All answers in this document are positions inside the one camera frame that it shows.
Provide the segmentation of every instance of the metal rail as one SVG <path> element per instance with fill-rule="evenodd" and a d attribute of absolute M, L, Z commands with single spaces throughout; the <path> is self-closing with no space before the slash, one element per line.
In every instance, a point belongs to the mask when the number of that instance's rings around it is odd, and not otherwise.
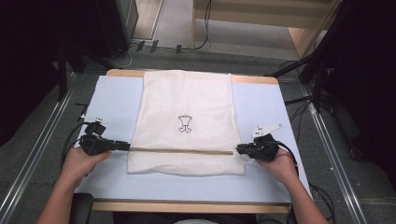
<path fill-rule="evenodd" d="M 41 134 L 38 136 L 37 141 L 35 142 L 35 145 L 33 146 L 28 158 L 26 159 L 19 174 L 17 175 L 13 184 L 8 190 L 7 196 L 0 207 L 0 224 L 8 223 L 9 219 L 11 218 L 15 207 L 17 206 L 24 190 L 29 183 L 30 178 L 35 171 L 35 168 L 38 165 L 38 162 L 41 159 L 41 156 L 45 151 L 47 143 L 49 142 L 50 137 L 52 136 L 58 124 L 58 121 L 61 118 L 64 109 L 67 106 L 67 103 L 69 102 L 71 93 L 78 78 L 78 74 L 71 74 L 70 78 L 68 79 L 68 86 L 70 87 L 69 90 L 67 91 L 62 101 L 58 102 L 54 107 L 46 125 L 41 131 Z"/>
<path fill-rule="evenodd" d="M 303 85 L 303 93 L 304 96 L 312 95 L 311 90 L 305 85 Z M 323 143 L 327 156 L 329 157 L 332 170 L 334 171 L 335 178 L 337 179 L 338 185 L 340 186 L 340 189 L 343 193 L 353 222 L 359 224 L 368 223 L 363 211 L 361 210 L 361 204 L 359 202 L 358 196 L 356 195 L 355 190 L 353 189 L 347 177 L 347 173 L 338 157 L 337 151 L 335 150 L 332 139 L 330 138 L 329 132 L 327 131 L 321 115 L 317 112 L 312 104 L 309 106 L 309 109 L 311 111 L 315 125 L 317 126 L 320 139 Z"/>

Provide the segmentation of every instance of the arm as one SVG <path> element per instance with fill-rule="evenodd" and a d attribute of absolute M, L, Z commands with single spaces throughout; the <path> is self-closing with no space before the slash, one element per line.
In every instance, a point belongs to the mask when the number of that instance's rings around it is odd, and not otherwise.
<path fill-rule="evenodd" d="M 257 161 L 257 163 L 271 171 L 289 191 L 298 223 L 328 223 L 298 178 L 289 152 L 280 149 L 273 161 Z"/>
<path fill-rule="evenodd" d="M 69 223 L 70 210 L 75 188 L 82 178 L 88 174 L 96 163 L 111 156 L 104 152 L 96 156 L 88 156 L 81 147 L 70 149 L 61 175 L 49 196 L 49 200 L 38 218 L 37 224 Z"/>

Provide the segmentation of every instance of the white fabric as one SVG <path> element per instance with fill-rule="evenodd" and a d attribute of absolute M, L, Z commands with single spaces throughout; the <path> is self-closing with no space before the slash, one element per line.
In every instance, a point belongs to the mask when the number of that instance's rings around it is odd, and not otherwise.
<path fill-rule="evenodd" d="M 146 72 L 131 147 L 232 151 L 203 155 L 130 151 L 128 174 L 243 175 L 245 161 L 234 121 L 231 75 Z"/>

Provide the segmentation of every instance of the hand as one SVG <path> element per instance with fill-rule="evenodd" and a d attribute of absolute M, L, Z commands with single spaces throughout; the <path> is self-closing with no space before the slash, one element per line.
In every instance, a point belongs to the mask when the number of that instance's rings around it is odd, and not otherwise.
<path fill-rule="evenodd" d="M 294 167 L 292 156 L 286 150 L 280 148 L 273 161 L 256 162 L 268 169 L 274 177 L 282 184 L 287 184 L 288 181 L 298 179 L 297 172 Z"/>
<path fill-rule="evenodd" d="M 58 181 L 63 180 L 71 188 L 76 188 L 82 178 L 93 170 L 96 163 L 109 158 L 111 154 L 111 151 L 107 151 L 95 156 L 89 156 L 82 147 L 71 148 L 64 160 L 64 166 Z"/>

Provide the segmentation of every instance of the black outline symbol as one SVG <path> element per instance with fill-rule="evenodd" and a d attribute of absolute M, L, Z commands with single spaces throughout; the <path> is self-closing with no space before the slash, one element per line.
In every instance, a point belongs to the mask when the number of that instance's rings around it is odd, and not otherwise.
<path fill-rule="evenodd" d="M 192 119 L 192 117 L 189 115 L 181 115 L 181 116 L 178 116 L 178 119 L 180 119 L 181 125 L 183 125 L 178 130 L 181 133 L 183 133 L 183 132 L 190 133 L 192 131 L 192 129 L 189 128 L 189 123 L 190 123 L 190 120 Z"/>

